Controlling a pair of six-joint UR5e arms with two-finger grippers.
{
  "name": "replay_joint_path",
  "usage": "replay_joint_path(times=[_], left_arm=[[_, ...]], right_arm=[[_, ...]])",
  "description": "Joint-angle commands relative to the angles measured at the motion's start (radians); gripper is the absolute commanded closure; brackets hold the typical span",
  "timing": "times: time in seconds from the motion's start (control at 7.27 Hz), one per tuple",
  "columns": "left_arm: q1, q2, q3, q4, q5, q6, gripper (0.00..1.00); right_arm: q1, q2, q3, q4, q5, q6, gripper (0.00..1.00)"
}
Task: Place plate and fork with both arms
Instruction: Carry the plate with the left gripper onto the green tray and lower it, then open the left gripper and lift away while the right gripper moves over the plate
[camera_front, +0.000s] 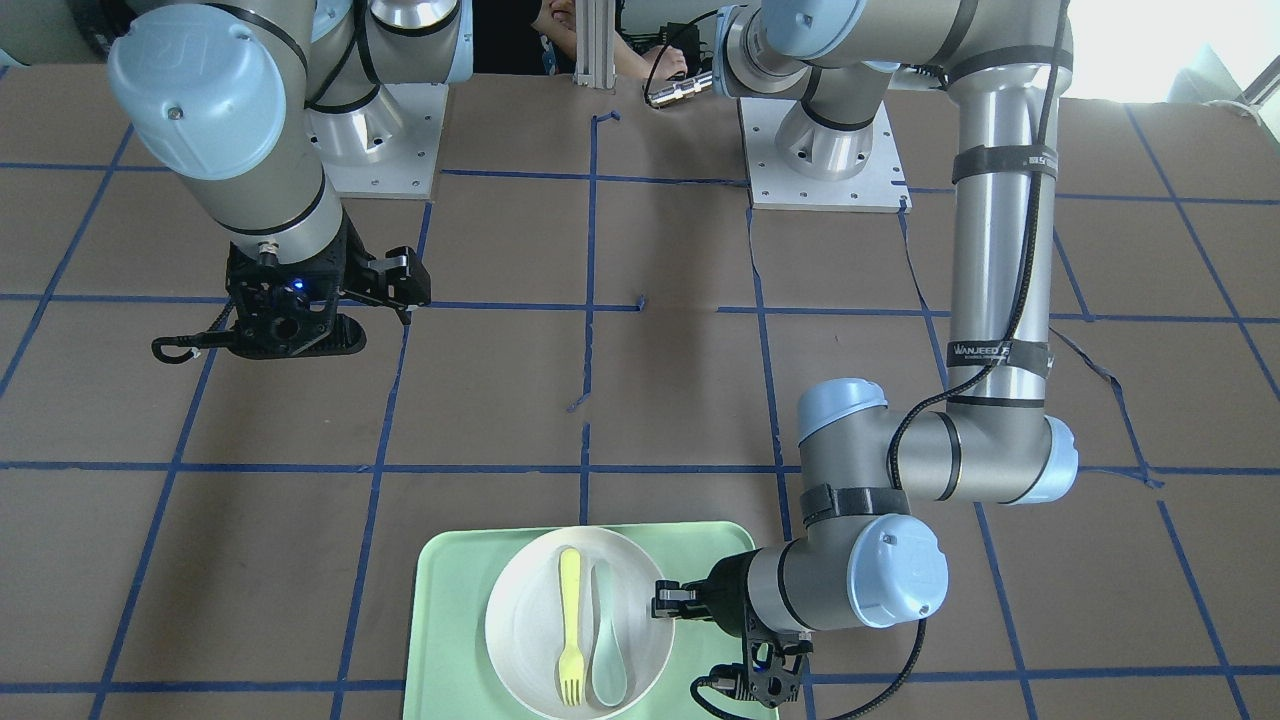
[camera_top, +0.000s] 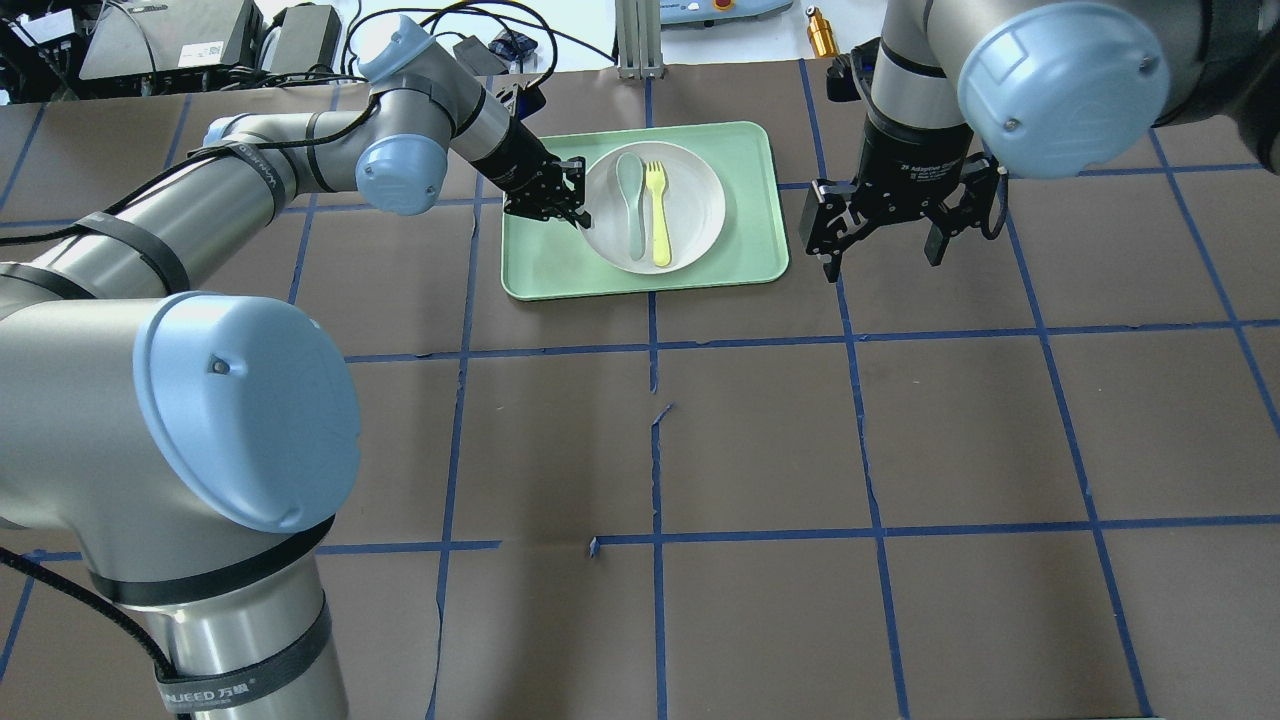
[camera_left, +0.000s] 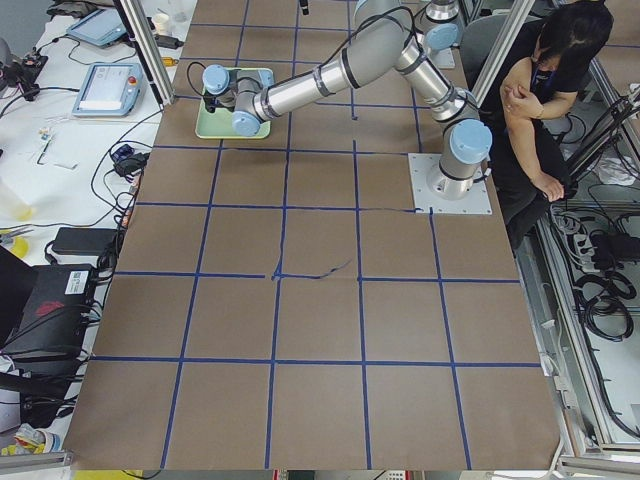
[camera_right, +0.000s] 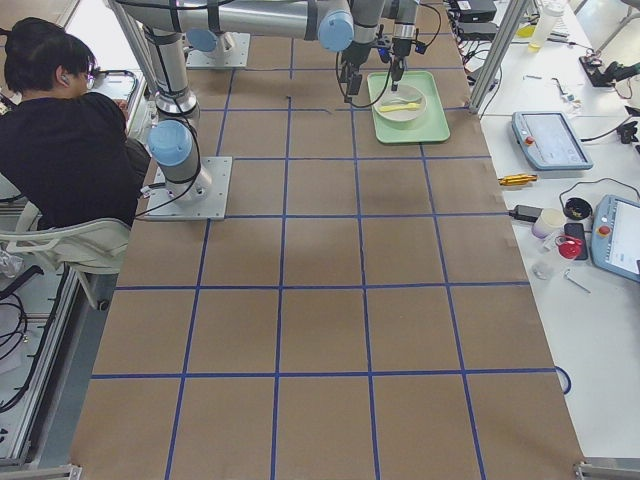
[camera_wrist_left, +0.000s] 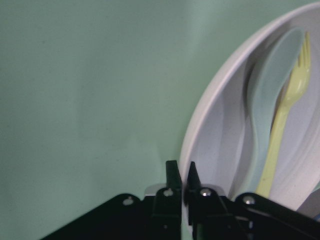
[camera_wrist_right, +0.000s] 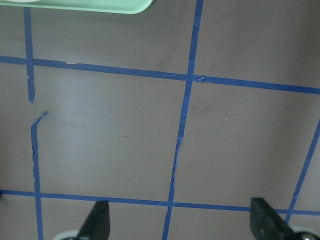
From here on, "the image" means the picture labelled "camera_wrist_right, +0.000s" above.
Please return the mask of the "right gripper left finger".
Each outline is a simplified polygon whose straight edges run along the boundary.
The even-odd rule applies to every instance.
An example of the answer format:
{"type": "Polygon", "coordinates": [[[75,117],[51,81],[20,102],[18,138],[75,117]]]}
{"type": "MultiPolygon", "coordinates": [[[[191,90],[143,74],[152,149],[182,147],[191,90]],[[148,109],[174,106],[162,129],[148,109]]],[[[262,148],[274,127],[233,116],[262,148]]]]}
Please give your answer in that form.
{"type": "Polygon", "coordinates": [[[111,232],[109,202],[107,200],[97,201],[82,227],[77,240],[108,240],[111,232]]]}

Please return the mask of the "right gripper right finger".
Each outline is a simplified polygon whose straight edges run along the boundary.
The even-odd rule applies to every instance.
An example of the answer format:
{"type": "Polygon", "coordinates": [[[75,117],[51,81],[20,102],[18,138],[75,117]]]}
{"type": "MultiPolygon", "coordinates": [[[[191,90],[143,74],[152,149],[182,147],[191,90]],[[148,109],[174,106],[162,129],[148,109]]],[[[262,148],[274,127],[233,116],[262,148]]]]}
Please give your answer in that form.
{"type": "Polygon", "coordinates": [[[250,199],[250,231],[256,240],[318,240],[308,230],[294,230],[262,197],[250,199]]]}

